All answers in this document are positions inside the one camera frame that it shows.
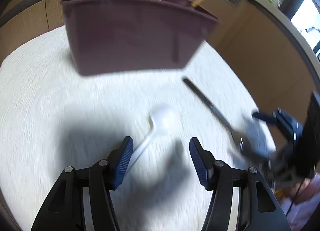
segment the white table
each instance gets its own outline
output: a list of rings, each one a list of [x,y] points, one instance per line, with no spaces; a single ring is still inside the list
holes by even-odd
[[[198,137],[216,159],[235,159],[229,132],[184,85],[188,76],[257,150],[274,150],[257,107],[241,81],[204,42],[185,69],[81,77],[75,71],[64,27],[20,46],[0,68],[0,187],[23,231],[62,170],[90,167],[130,135],[139,144],[149,131],[148,112],[169,103],[182,127],[153,139],[112,192],[121,230],[201,230],[211,192],[199,183],[188,151]],[[236,222],[233,205],[230,230]]]

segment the white spoon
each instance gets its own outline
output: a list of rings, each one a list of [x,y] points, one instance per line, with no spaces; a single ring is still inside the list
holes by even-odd
[[[163,104],[154,108],[150,113],[152,120],[151,131],[146,135],[142,143],[132,153],[130,162],[128,164],[127,172],[130,171],[141,154],[147,149],[151,138],[161,132],[174,128],[179,124],[179,116],[175,109],[167,104]]]

